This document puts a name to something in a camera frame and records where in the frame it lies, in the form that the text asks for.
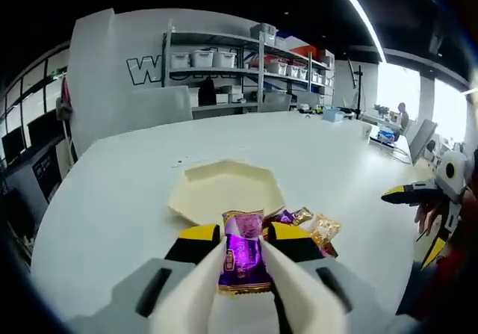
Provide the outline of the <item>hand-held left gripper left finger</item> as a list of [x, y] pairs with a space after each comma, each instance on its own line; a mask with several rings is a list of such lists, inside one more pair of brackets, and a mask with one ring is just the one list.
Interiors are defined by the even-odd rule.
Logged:
[[220, 226], [193, 226], [180, 233], [163, 259], [153, 258], [118, 282], [111, 301], [91, 316], [68, 322], [71, 333], [148, 333], [156, 305], [220, 243]]

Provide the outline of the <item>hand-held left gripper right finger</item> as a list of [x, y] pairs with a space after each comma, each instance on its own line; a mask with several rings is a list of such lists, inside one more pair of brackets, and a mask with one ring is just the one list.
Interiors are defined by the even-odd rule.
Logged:
[[415, 320], [394, 315], [378, 303], [374, 289], [335, 259], [330, 243], [319, 247], [298, 226], [271, 222], [265, 241], [330, 290], [344, 307], [348, 333], [411, 333]]

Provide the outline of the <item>person's right hand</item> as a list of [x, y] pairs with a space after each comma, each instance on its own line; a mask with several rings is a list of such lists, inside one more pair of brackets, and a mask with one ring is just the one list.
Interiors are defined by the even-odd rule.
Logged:
[[415, 223], [418, 225], [419, 233], [428, 236], [436, 218], [446, 212], [447, 204], [445, 202], [421, 203], [415, 215]]

